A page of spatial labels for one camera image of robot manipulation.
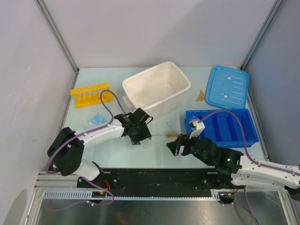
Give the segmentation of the brown bottle brush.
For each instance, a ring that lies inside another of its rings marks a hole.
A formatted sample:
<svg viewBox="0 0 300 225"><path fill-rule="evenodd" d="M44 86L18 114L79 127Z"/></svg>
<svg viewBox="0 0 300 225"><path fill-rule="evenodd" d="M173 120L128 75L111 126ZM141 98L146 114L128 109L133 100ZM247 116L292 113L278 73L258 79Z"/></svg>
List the brown bottle brush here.
<svg viewBox="0 0 300 225"><path fill-rule="evenodd" d="M180 134L177 133L165 133L165 134L152 134L151 137L165 137L165 138L177 138Z"/></svg>

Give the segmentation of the clear watch glass dish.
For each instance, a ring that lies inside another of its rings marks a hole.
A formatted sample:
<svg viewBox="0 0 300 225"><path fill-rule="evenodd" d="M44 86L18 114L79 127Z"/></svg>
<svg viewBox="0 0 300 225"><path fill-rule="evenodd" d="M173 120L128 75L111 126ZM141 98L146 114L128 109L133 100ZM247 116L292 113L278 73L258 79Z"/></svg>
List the clear watch glass dish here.
<svg viewBox="0 0 300 225"><path fill-rule="evenodd" d="M148 138L140 142L140 147L143 149L148 149L151 146L151 144L152 140Z"/></svg>

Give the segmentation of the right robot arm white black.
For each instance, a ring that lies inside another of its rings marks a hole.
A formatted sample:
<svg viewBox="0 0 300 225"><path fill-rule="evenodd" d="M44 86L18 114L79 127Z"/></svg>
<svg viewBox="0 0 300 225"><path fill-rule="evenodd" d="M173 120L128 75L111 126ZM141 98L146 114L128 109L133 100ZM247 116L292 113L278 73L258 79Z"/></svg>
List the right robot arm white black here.
<svg viewBox="0 0 300 225"><path fill-rule="evenodd" d="M213 166L220 174L216 182L221 188L231 184L270 189L288 194L293 200L300 200L300 168L270 161L250 159L246 154L218 147L209 138L199 139L190 135L179 135L167 143L174 156L193 155L208 166Z"/></svg>

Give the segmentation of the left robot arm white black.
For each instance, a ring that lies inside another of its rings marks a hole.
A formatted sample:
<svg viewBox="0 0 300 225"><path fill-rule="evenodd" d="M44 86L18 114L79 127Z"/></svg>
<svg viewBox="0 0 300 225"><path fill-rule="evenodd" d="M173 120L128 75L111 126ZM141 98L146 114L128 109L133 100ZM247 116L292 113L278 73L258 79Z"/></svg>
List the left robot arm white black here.
<svg viewBox="0 0 300 225"><path fill-rule="evenodd" d="M125 136L129 137L132 145L138 145L151 138L148 123L152 120L152 116L138 108L134 112L118 114L108 123L91 130L76 132L65 127L47 151L50 163L62 176L75 174L97 188L104 181L102 171L96 163L83 159L84 151L102 142Z"/></svg>

